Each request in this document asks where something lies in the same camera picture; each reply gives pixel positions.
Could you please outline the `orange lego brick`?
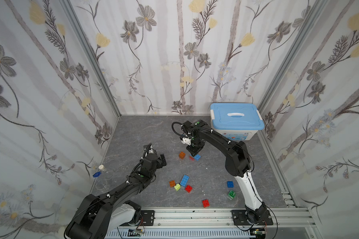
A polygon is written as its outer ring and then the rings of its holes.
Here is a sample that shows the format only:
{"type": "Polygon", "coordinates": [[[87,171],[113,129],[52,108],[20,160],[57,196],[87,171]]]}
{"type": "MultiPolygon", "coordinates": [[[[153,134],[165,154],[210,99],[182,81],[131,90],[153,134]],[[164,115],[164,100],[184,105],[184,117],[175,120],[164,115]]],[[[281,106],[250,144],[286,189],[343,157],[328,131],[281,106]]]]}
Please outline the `orange lego brick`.
{"type": "Polygon", "coordinates": [[[186,154],[185,154],[184,152],[180,152],[180,153],[179,153],[179,158],[180,158],[180,159],[184,159],[185,156],[186,156],[186,154]]]}

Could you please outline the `red lego brick front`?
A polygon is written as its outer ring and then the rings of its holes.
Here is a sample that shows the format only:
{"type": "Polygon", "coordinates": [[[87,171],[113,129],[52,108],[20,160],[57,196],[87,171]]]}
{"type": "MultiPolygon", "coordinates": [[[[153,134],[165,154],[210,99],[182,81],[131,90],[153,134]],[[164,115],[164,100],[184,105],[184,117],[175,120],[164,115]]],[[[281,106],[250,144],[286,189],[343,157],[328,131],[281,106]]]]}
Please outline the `red lego brick front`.
{"type": "Polygon", "coordinates": [[[207,199],[202,200],[202,205],[203,205],[204,208],[207,208],[207,207],[210,206],[209,201],[207,199]]]}

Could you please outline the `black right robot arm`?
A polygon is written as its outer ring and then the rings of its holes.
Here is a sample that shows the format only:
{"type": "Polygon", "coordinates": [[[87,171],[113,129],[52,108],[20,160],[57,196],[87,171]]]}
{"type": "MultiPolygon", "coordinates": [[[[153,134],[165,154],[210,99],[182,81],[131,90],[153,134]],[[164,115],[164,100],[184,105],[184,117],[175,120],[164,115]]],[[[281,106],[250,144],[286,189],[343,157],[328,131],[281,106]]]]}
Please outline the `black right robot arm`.
{"type": "Polygon", "coordinates": [[[203,120],[195,123],[175,121],[171,128],[193,157],[204,148],[206,142],[218,149],[225,156],[226,171],[236,179],[243,194],[247,220],[251,224],[266,222],[269,208],[261,199],[253,182],[250,165],[252,159],[243,141],[228,139],[203,120]]]}

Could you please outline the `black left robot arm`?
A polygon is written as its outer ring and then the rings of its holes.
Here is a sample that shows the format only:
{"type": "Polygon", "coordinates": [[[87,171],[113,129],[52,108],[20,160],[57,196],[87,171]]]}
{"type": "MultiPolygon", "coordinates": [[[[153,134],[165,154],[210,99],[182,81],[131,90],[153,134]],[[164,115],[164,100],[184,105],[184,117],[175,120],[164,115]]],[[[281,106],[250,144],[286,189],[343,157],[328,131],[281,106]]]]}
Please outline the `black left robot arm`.
{"type": "Polygon", "coordinates": [[[157,169],[167,165],[151,143],[127,180],[114,189],[95,196],[87,195],[64,231],[65,239],[103,239],[109,230],[140,219],[141,207],[130,199],[145,190],[156,177],[157,169]]]}

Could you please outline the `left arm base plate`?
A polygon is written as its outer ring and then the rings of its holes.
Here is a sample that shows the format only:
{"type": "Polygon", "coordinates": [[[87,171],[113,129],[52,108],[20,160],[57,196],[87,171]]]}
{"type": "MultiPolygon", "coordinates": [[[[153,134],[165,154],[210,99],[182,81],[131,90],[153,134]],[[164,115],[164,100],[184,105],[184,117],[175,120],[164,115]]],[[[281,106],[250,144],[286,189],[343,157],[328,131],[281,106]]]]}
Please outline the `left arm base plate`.
{"type": "Polygon", "coordinates": [[[123,223],[121,226],[145,226],[150,227],[154,225],[155,220],[155,211],[154,210],[142,210],[141,212],[137,212],[134,218],[126,223],[123,223]]]}

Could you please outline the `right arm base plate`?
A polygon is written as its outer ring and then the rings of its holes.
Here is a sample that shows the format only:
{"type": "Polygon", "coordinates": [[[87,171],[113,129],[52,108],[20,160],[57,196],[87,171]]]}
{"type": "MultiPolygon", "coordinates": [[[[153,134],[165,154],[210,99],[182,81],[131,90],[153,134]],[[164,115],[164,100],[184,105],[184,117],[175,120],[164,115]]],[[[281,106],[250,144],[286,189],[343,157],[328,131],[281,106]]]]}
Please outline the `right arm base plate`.
{"type": "Polygon", "coordinates": [[[270,212],[265,209],[262,212],[252,210],[231,210],[232,220],[235,226],[273,226],[274,222],[270,212]]]}

